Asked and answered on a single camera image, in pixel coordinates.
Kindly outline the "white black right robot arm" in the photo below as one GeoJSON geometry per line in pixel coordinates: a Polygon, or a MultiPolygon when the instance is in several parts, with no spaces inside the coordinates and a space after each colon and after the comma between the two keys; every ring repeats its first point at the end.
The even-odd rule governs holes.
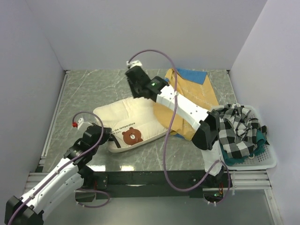
{"type": "Polygon", "coordinates": [[[216,187],[222,182],[222,164],[218,134],[220,131],[219,114],[208,111],[183,95],[179,94],[164,79],[156,76],[150,79],[140,65],[128,66],[125,72],[134,98],[146,98],[163,105],[182,117],[195,131],[192,143],[201,150],[204,161],[206,183],[216,187]]]}

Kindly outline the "cream pillow with bear print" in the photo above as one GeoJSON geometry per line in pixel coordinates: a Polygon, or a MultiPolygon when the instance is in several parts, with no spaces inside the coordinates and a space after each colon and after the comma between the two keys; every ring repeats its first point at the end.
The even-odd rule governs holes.
{"type": "Polygon", "coordinates": [[[156,119],[153,105],[150,99],[129,97],[93,110],[104,127],[114,129],[121,145],[109,148],[108,142],[110,152],[131,150],[166,135],[167,129],[156,119]]]}

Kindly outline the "yellow and blue pillowcase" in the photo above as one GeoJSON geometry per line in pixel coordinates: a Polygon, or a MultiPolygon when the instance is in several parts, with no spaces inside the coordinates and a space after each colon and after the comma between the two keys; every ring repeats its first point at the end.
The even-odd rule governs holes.
{"type": "MultiPolygon", "coordinates": [[[[218,105],[217,97],[210,83],[207,72],[177,68],[177,91],[198,106],[207,110],[218,105]]],[[[167,107],[154,103],[153,112],[158,122],[169,127],[173,112],[167,107]]],[[[195,134],[191,125],[176,115],[172,124],[171,135],[190,141],[195,134]]]]}

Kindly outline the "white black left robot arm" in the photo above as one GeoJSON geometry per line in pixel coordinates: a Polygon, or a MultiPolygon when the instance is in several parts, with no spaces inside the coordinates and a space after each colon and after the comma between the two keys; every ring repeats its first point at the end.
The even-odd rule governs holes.
{"type": "Polygon", "coordinates": [[[42,225],[53,209],[72,192],[102,193],[107,186],[107,176],[96,176],[87,164],[110,137],[110,128],[88,123],[82,137],[66,151],[51,172],[21,197],[12,196],[7,201],[4,223],[42,225]]]}

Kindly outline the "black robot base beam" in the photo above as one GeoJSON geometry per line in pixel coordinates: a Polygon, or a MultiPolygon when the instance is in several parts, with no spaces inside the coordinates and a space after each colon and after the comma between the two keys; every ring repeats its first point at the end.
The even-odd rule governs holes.
{"type": "Polygon", "coordinates": [[[194,190],[179,192],[167,183],[163,171],[94,172],[84,182],[82,187],[84,191],[75,193],[75,199],[87,203],[94,199],[107,198],[101,193],[87,192],[88,189],[104,191],[112,198],[169,196],[202,198],[205,188],[231,188],[232,182],[228,180],[229,177],[224,170],[221,170],[217,176],[208,175],[194,190]]]}

